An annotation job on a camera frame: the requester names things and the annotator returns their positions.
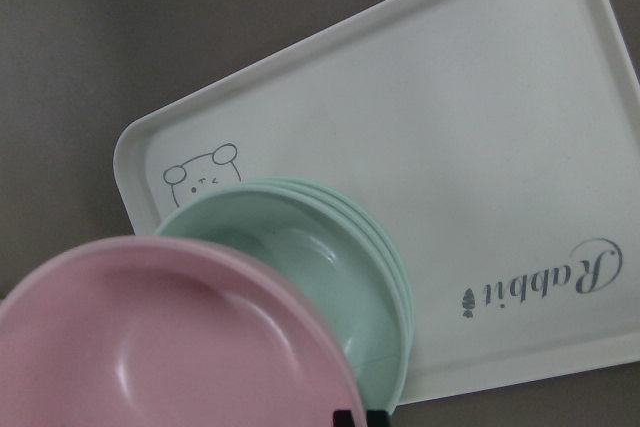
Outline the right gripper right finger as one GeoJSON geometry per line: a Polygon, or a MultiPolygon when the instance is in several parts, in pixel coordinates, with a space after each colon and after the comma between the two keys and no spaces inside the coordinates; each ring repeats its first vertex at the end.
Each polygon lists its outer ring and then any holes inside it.
{"type": "Polygon", "coordinates": [[[368,427],[389,427],[388,414],[367,414],[366,421],[368,427]]]}

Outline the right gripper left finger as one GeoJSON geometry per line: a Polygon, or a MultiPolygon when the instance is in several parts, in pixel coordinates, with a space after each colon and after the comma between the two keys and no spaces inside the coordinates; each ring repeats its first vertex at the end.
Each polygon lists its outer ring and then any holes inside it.
{"type": "Polygon", "coordinates": [[[355,421],[351,413],[334,413],[334,427],[355,427],[355,421]]]}

